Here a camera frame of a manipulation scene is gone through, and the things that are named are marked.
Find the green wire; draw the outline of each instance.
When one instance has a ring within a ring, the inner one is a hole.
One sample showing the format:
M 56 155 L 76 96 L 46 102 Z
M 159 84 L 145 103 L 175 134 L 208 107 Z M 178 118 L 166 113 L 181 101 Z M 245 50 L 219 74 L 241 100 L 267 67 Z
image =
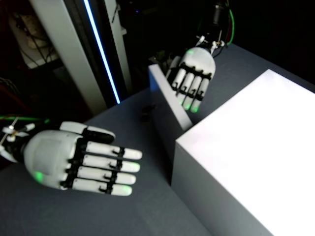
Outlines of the green wire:
M 16 117 L 6 117 L 6 116 L 0 116 L 0 119 L 3 119 L 3 120 L 14 120 Z M 27 121 L 39 121 L 39 120 L 43 120 L 41 118 L 34 118 L 34 117 L 18 117 L 19 120 L 27 120 Z M 49 119 L 46 119 L 44 121 L 45 124 L 49 123 L 50 120 Z
M 232 33 L 231 33 L 231 39 L 230 41 L 227 43 L 227 45 L 230 45 L 233 41 L 233 38 L 234 38 L 234 28 L 235 28 L 235 24 L 234 24 L 234 16 L 233 16 L 233 12 L 232 10 L 230 9 L 229 10 L 229 13 L 230 13 L 230 18 L 231 18 L 231 22 L 232 22 Z

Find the table surface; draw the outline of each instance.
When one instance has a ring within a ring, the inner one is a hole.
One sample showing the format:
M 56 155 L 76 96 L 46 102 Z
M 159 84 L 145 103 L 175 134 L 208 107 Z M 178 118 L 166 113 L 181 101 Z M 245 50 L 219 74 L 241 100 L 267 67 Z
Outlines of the table surface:
M 217 57 L 217 72 L 198 122 L 270 68 L 298 84 L 315 87 L 235 45 Z M 31 179 L 21 164 L 0 172 L 1 235 L 209 236 L 209 232 L 170 187 L 171 164 L 151 122 L 140 121 L 150 102 L 148 89 L 88 121 L 113 131 L 114 144 L 143 152 L 137 183 L 129 197 L 60 191 Z

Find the white shelf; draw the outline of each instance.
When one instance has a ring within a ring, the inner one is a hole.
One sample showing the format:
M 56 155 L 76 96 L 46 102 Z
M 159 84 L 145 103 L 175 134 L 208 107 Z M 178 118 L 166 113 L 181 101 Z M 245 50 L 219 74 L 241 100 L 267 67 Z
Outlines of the white shelf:
M 45 60 L 43 59 L 43 57 L 41 56 L 37 49 L 32 49 L 28 46 L 28 39 L 26 34 L 16 27 L 16 22 L 12 17 L 9 17 L 9 26 L 20 46 L 21 55 L 23 57 L 25 64 L 30 69 L 38 67 L 37 65 L 39 66 L 44 65 L 46 63 Z M 40 48 L 40 50 L 45 57 L 49 55 L 49 48 Z M 32 58 L 36 63 L 29 59 L 25 54 Z M 56 52 L 52 52 L 50 56 L 47 58 L 47 62 L 54 61 L 58 58 L 59 58 L 58 54 Z

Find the led light strip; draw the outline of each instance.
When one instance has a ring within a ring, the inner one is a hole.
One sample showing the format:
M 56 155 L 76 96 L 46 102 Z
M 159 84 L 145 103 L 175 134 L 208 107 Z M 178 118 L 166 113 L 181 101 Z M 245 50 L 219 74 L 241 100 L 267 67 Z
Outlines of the led light strip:
M 95 24 L 95 21 L 94 21 L 94 17 L 93 17 L 92 11 L 91 11 L 89 0 L 84 0 L 84 5 L 85 5 L 85 8 L 86 8 L 86 10 L 88 12 L 88 16 L 89 16 L 89 20 L 90 20 L 91 25 L 92 25 L 94 36 L 95 36 L 95 39 L 97 41 L 97 45 L 98 45 L 100 54 L 102 56 L 103 63 L 104 63 L 104 66 L 106 68 L 106 72 L 107 72 L 107 75 L 109 77 L 109 81 L 110 81 L 110 84 L 112 86 L 112 89 L 113 89 L 113 92 L 114 92 L 117 104 L 120 104 L 120 99 L 118 97 L 117 90 L 116 90 L 116 87 L 115 87 L 115 84 L 114 84 L 114 81 L 113 81 L 113 77 L 112 77 L 112 74 L 110 72 L 110 69 L 109 69 L 109 66 L 108 66 L 108 62 L 107 62 L 107 59 L 106 59 L 106 56 L 105 56 L 105 53 L 104 53 L 104 49 L 103 49 L 102 43 L 101 43 L 99 35 L 98 35 L 98 31 L 97 31 L 96 24 Z

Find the white box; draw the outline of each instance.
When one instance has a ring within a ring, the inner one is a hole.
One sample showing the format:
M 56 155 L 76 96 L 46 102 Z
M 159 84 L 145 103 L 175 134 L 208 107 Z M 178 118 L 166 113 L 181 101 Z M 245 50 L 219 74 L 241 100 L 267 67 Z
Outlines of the white box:
M 177 140 L 172 188 L 213 236 L 315 236 L 315 94 L 267 70 Z

